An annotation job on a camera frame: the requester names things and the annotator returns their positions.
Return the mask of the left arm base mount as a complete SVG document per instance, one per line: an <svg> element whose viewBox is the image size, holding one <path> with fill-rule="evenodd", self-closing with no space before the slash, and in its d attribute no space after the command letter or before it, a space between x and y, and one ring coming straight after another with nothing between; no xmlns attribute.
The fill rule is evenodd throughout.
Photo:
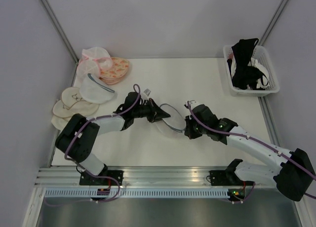
<svg viewBox="0 0 316 227"><path fill-rule="evenodd" d="M101 173L101 176L107 176L108 178L96 178L88 174L86 171L80 175L80 186L118 186L122 185L123 171L122 170L108 170L107 173Z"/></svg>

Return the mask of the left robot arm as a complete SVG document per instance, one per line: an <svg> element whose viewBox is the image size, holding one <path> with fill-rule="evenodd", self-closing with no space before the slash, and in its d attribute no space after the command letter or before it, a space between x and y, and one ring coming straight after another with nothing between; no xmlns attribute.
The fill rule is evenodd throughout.
<svg viewBox="0 0 316 227"><path fill-rule="evenodd" d="M136 118L146 118L155 123L170 118L152 98L143 100L137 92L128 93L123 104L111 115L87 118L79 113L73 115L55 141L55 147L66 159L83 168L96 185L107 182L108 168L92 153L98 135L120 132L129 128Z"/></svg>

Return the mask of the white mesh bag blue zipper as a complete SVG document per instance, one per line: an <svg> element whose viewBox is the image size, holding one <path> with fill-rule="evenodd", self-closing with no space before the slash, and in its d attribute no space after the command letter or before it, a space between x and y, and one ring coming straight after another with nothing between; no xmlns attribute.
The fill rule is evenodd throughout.
<svg viewBox="0 0 316 227"><path fill-rule="evenodd" d="M184 135L186 122L179 111L167 103L161 104L160 108L167 112L170 117L163 118L162 121L156 123L158 130L169 138L175 138Z"/></svg>

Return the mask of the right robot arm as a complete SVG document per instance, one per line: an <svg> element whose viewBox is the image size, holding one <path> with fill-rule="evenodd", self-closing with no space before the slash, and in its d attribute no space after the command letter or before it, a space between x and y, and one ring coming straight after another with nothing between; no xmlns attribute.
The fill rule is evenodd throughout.
<svg viewBox="0 0 316 227"><path fill-rule="evenodd" d="M294 151L266 143L256 138L236 122L218 119L210 108L195 100L187 101L185 107L190 115L185 118L185 136L197 139L208 136L211 140L237 148L257 160L255 165L242 159L233 160L225 170L226 181L231 185L239 182L252 182L276 187L285 197L300 201L316 179L316 173L308 154L302 149Z"/></svg>

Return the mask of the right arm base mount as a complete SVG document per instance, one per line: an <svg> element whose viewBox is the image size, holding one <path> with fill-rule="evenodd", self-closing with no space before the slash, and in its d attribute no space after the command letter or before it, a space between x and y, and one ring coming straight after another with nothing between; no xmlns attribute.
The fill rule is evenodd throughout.
<svg viewBox="0 0 316 227"><path fill-rule="evenodd" d="M229 180L224 170L211 170L205 179L214 187L239 185L238 181Z"/></svg>

